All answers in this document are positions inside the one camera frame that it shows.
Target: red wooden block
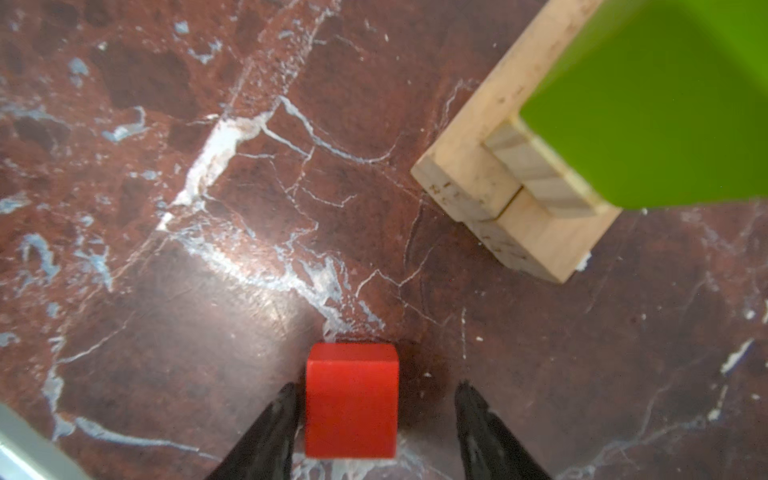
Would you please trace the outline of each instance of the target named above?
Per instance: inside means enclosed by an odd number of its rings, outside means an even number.
[[[306,361],[306,456],[394,458],[399,369],[392,345],[315,345]]]

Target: marble surface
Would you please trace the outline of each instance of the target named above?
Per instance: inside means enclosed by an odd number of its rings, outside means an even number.
[[[204,478],[368,339],[398,458],[294,478],[462,478],[464,378],[559,480],[768,478],[768,205],[625,212],[554,286],[409,176],[540,7],[0,0],[0,399],[94,478]]]

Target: wooden plank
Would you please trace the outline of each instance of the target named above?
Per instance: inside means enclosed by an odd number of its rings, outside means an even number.
[[[556,217],[589,217],[610,206],[517,115],[505,119],[485,146]]]
[[[416,163],[414,177],[455,220],[496,218],[518,192],[482,142],[519,111],[601,3],[550,0]]]
[[[555,217],[522,188],[498,219],[467,227],[503,265],[563,283],[620,212],[609,207],[592,217]]]

